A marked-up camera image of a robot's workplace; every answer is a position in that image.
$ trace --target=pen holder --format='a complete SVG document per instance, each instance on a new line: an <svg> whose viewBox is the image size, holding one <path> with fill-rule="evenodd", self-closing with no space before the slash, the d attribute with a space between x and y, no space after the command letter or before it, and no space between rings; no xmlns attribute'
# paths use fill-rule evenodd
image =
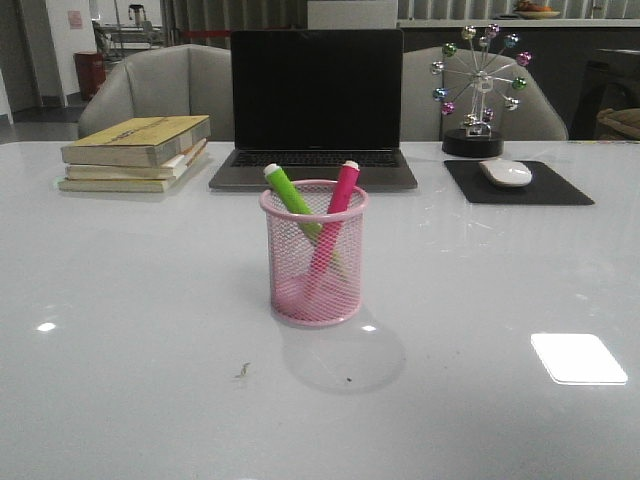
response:
<svg viewBox="0 0 640 480"><path fill-rule="evenodd" d="M326 212L336 182L293 182L312 212ZM267 214L271 305L282 319L306 326L342 322L360 309L362 221L367 193L355 187L347 210L301 215L271 190Z"/></svg>

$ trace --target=yellow book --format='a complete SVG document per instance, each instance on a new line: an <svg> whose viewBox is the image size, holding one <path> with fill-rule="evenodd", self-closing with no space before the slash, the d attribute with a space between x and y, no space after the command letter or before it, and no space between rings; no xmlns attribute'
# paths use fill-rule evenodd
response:
<svg viewBox="0 0 640 480"><path fill-rule="evenodd" d="M184 168L174 171L172 176L165 178L145 178L141 177L122 177L111 179L85 178L72 179L65 178L58 182L58 188L65 192L155 192L162 193L171 187L185 172L193 165L195 160L205 150L205 141L194 148L188 155L180 155L181 157L189 157Z"/></svg>
<svg viewBox="0 0 640 480"><path fill-rule="evenodd" d="M179 177L205 147L207 139L199 140L179 155L158 167L119 167L115 165L67 165L68 180L165 180Z"/></svg>
<svg viewBox="0 0 640 480"><path fill-rule="evenodd" d="M62 147L80 165L157 167L211 135L208 115L132 118Z"/></svg>

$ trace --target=white mouse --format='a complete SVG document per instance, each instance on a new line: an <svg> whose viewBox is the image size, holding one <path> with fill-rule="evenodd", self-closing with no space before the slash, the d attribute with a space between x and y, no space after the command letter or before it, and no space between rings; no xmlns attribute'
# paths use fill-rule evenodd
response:
<svg viewBox="0 0 640 480"><path fill-rule="evenodd" d="M479 162L486 177L499 187L524 187L531 183L531 170L522 162L494 158Z"/></svg>

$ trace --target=red trash can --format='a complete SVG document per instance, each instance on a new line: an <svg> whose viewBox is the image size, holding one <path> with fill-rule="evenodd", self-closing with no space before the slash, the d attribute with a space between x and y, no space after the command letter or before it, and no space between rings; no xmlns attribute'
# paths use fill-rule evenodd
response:
<svg viewBox="0 0 640 480"><path fill-rule="evenodd" d="M78 84L82 100L91 100L107 76L104 57L100 52L77 52L73 54L78 73Z"/></svg>

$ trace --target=black mouse pad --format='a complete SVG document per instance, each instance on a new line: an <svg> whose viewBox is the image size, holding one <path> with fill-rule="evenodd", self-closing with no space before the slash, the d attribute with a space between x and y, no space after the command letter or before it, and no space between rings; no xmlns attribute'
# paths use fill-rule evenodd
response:
<svg viewBox="0 0 640 480"><path fill-rule="evenodd" d="M445 160L462 193L471 203L505 205L593 205L595 202L554 172L546 164L523 161L532 180L524 187L498 187L491 183L478 160Z"/></svg>

